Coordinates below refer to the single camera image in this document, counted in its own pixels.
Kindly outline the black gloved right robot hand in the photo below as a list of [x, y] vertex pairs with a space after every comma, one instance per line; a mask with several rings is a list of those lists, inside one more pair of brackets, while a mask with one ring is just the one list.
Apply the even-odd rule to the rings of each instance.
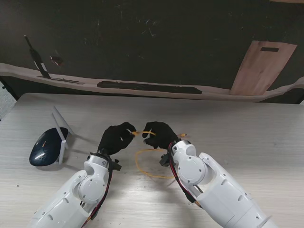
[[168, 149], [172, 142], [179, 140], [175, 132], [164, 122], [148, 122], [143, 131], [144, 143], [154, 149]]

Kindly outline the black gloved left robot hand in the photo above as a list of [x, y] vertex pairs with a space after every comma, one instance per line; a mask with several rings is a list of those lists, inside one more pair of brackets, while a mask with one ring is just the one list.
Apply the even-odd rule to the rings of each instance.
[[97, 151], [109, 156], [118, 153], [132, 142], [133, 132], [136, 132], [136, 128], [129, 122], [109, 126], [102, 135]]

